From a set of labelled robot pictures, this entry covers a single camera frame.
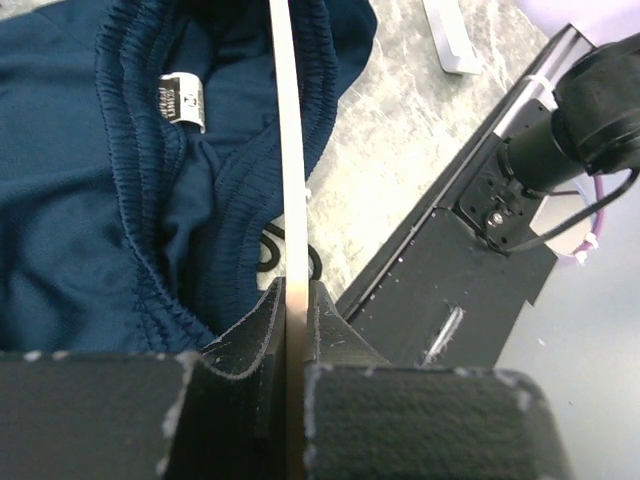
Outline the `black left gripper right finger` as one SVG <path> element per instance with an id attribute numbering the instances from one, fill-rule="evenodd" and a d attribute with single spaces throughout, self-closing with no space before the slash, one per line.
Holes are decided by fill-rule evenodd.
<path id="1" fill-rule="evenodd" d="M 394 367 L 310 286 L 309 479 L 569 479 L 547 398 L 514 370 Z"/>

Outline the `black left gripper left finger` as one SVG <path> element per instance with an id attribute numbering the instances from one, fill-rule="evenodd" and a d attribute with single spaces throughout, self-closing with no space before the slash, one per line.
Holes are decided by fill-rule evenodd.
<path id="1" fill-rule="evenodd" d="M 284 283 L 202 352 L 1 357 L 5 479 L 282 479 Z"/>

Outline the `navy blue shorts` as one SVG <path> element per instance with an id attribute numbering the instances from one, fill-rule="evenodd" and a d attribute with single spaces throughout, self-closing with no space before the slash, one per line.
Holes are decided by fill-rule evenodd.
<path id="1" fill-rule="evenodd" d="M 1 23 L 1 347 L 202 350 L 283 210 L 264 1 L 60 1 Z"/>

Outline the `beige hanger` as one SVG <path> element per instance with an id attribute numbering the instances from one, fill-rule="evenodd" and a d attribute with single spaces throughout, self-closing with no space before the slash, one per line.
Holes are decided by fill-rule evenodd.
<path id="1" fill-rule="evenodd" d="M 286 477 L 305 477 L 304 361 L 309 301 L 304 147 L 289 2 L 269 3 L 281 139 L 285 232 Z"/>

